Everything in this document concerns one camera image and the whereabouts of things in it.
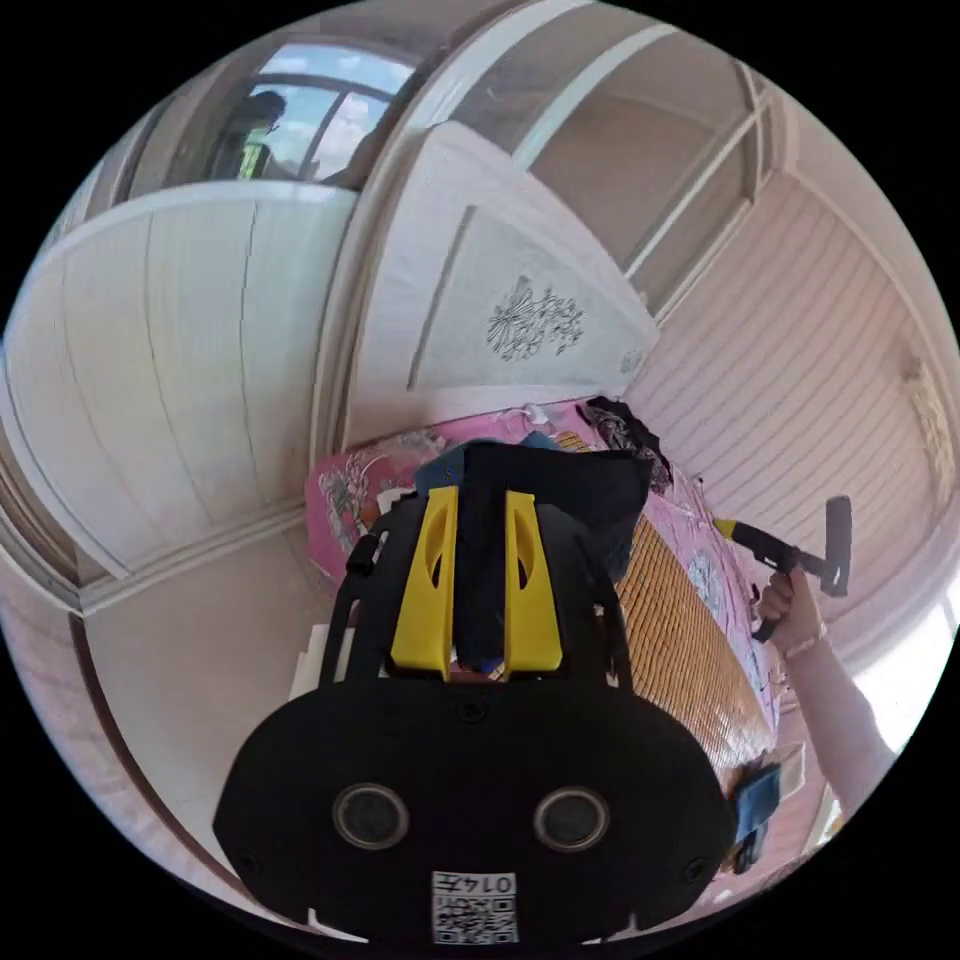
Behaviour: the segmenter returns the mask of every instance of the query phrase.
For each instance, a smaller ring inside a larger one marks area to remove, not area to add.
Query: hand
[[[779,621],[770,642],[780,653],[820,633],[820,610],[801,567],[794,567],[789,577],[775,573],[770,578],[760,597],[760,616]]]

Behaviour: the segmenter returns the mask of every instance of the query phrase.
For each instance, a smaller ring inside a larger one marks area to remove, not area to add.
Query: circular sensor
[[[403,801],[377,783],[358,783],[333,804],[333,823],[348,843],[361,850],[386,850],[399,843],[410,826]]]
[[[537,839],[551,850],[574,853],[599,843],[607,832],[606,803],[586,787],[561,787],[547,794],[533,815]]]

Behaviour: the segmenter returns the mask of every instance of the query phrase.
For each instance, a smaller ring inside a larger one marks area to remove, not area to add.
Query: pink bedsheet
[[[651,492],[643,512],[723,630],[767,722],[776,730],[779,699],[771,680],[774,663],[767,648],[751,636],[750,583],[738,550],[714,527],[699,483],[674,465],[673,484],[662,497]]]
[[[546,422],[541,422],[542,415]],[[553,437],[573,431],[592,449],[606,449],[596,430],[577,413],[576,402],[567,401],[436,424],[325,458],[314,467],[305,486],[311,559],[339,585],[353,544],[378,515],[378,493],[412,486],[416,470],[448,447],[477,437],[519,443],[531,430]],[[713,526],[699,485],[674,467],[672,487],[662,497],[651,492],[644,512],[729,639],[776,729],[772,664],[766,650],[750,636],[749,585],[735,548]]]

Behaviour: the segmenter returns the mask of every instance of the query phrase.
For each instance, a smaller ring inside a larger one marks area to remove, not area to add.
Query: black cloth
[[[613,582],[630,562],[651,464],[629,451],[578,453],[476,442],[465,451],[457,518],[454,635],[460,663],[503,655],[506,492],[533,494],[580,521]]]
[[[673,483],[670,461],[660,449],[660,438],[638,420],[625,403],[594,397],[577,407],[581,419],[595,427],[611,450],[629,450],[651,463],[650,489],[662,495]]]

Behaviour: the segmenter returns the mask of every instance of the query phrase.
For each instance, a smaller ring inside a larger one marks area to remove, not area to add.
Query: bracelet
[[[797,654],[803,653],[806,650],[809,650],[815,643],[819,643],[821,640],[825,640],[827,637],[827,625],[821,621],[820,629],[812,636],[807,637],[802,643],[798,643],[795,647],[791,647],[783,654],[784,660],[792,660]]]

